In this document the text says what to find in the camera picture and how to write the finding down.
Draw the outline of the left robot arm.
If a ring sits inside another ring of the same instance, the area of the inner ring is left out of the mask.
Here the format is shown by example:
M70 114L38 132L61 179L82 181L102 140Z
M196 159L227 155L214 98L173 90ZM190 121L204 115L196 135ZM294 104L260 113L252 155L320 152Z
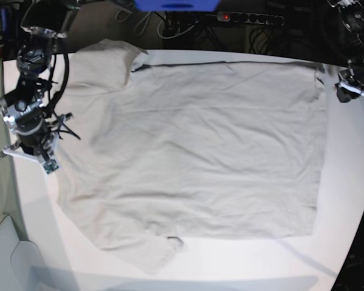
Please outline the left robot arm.
M362 46L361 53L347 57L347 68L338 72L337 98L341 103L347 103L364 98L364 1L328 1L328 4L337 9L343 26L356 35Z

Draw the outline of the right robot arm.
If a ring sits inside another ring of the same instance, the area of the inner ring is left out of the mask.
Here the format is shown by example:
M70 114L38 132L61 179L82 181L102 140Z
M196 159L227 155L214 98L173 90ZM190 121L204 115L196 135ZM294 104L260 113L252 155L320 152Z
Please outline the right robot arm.
M14 90L0 98L0 114L13 144L0 151L38 163L46 174L58 170L55 148L62 133L76 136L66 126L71 113L57 115L55 107L66 89L70 64L63 53L64 76L53 93L58 45L67 36L82 1L32 1L20 22L24 37L19 44L16 67L19 79Z

